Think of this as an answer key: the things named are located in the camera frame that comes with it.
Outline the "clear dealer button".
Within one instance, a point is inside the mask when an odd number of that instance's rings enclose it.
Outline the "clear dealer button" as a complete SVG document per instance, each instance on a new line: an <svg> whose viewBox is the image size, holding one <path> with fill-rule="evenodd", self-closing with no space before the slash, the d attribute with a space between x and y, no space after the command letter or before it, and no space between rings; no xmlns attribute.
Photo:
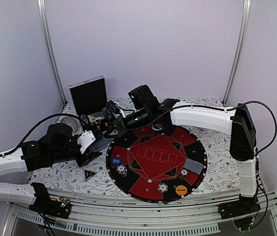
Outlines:
<svg viewBox="0 0 277 236"><path fill-rule="evenodd" d="M162 124L152 124L152 129L156 130L156 131L160 131L163 129L163 125Z"/></svg>

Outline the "blue small blind button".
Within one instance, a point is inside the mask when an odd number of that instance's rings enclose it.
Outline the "blue small blind button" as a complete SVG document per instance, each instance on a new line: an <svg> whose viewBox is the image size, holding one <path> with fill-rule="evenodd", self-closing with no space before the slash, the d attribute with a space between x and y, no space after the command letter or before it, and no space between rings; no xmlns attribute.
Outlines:
<svg viewBox="0 0 277 236"><path fill-rule="evenodd" d="M122 164L122 159L120 157L114 157L111 159L111 164L113 166L119 166Z"/></svg>

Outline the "single blue playing card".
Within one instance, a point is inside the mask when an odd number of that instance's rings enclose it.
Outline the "single blue playing card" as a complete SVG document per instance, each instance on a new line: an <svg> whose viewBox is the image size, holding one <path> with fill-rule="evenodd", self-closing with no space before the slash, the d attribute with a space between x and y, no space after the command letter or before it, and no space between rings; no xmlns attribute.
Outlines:
<svg viewBox="0 0 277 236"><path fill-rule="evenodd" d="M198 162L196 162L192 159L187 159L187 161L185 162L183 168L199 175L199 174L201 174L201 172L204 168L204 165L201 164L201 163L198 163Z"/></svg>

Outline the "red poker chip stack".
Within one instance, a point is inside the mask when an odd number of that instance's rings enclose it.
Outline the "red poker chip stack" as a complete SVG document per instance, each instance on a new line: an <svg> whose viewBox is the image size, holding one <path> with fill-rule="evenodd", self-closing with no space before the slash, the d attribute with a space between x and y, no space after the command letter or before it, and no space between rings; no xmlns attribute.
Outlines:
<svg viewBox="0 0 277 236"><path fill-rule="evenodd" d="M180 172L179 172L179 178L180 179L187 179L189 176L189 172L188 170L186 169L182 169Z"/></svg>

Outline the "orange big blind button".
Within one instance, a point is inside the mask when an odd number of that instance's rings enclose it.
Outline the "orange big blind button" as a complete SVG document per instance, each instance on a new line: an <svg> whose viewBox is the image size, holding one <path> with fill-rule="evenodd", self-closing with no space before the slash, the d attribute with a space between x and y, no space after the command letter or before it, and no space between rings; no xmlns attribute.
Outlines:
<svg viewBox="0 0 277 236"><path fill-rule="evenodd" d="M175 192L177 195L179 196L185 196L188 192L188 189L186 186L184 185L178 185L176 188L175 188Z"/></svg>

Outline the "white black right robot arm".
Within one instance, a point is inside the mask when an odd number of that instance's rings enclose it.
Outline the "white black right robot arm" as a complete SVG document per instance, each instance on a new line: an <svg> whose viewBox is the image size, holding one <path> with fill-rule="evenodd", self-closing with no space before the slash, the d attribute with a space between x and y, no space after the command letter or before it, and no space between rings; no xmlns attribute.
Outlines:
<svg viewBox="0 0 277 236"><path fill-rule="evenodd" d="M203 182L208 167L202 142L187 127L221 132L231 137L230 155L239 169L239 214L254 207L257 192L256 130L245 105L239 108L192 105L178 99L160 102L147 85L129 92L135 111L123 116L113 101L109 131L117 131L109 146L108 170L126 194L152 203L181 199Z"/></svg>

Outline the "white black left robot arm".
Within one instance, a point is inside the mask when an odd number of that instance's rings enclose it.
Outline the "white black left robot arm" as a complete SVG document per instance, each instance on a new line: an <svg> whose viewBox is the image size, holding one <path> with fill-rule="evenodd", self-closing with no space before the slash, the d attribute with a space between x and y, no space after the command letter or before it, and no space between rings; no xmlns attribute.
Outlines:
<svg viewBox="0 0 277 236"><path fill-rule="evenodd" d="M0 153L0 176L24 173L52 167L53 164L74 160L82 167L100 155L90 146L98 141L91 130L73 134L70 126L50 125L46 135L37 141L24 142L6 153ZM0 182L0 202L36 205L43 213L55 208L43 184L11 184Z"/></svg>

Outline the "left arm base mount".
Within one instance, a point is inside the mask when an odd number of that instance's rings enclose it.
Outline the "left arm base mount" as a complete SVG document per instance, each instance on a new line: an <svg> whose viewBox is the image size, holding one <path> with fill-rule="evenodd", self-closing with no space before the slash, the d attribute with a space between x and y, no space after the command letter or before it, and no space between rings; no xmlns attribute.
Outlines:
<svg viewBox="0 0 277 236"><path fill-rule="evenodd" d="M42 183L32 183L35 201L28 208L42 215L68 219L72 205L70 199L59 197L56 200L50 198L47 188Z"/></svg>

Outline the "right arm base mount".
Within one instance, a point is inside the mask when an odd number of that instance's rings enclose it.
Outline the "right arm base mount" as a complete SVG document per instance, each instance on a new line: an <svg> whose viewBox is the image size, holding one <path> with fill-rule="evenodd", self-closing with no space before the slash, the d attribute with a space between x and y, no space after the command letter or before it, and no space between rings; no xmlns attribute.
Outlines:
<svg viewBox="0 0 277 236"><path fill-rule="evenodd" d="M218 205L218 212L222 219L241 217L233 221L234 226L240 231L248 231L252 228L259 217L260 209L257 195L251 198L239 195L238 200Z"/></svg>

